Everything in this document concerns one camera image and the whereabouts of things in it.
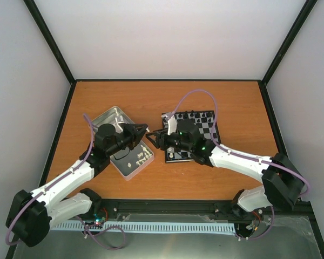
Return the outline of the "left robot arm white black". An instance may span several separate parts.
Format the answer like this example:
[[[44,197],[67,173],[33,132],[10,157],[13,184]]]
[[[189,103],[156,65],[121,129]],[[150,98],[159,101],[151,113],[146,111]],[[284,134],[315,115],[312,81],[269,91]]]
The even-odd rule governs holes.
[[[7,245],[14,233],[28,247],[40,243],[56,225],[74,216],[87,214],[96,217],[102,204],[95,193],[78,193],[67,198],[72,191],[101,173],[109,164],[110,157],[126,148],[134,149],[145,135],[147,124],[122,123],[117,133],[112,124],[102,124],[97,130],[90,126],[91,139],[86,152],[64,173],[41,187],[27,192],[21,190],[13,197],[6,220]]]

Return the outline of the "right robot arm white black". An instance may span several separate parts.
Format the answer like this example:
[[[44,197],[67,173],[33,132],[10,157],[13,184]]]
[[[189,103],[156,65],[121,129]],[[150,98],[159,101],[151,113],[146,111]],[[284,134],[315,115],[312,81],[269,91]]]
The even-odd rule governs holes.
[[[146,137],[157,149],[187,151],[200,165],[230,169],[259,181],[261,186],[240,190],[231,201],[229,212],[239,219],[266,207],[291,212],[302,190],[309,187],[285,155],[258,156],[230,149],[206,139],[190,119],[179,122],[174,129],[156,130]]]

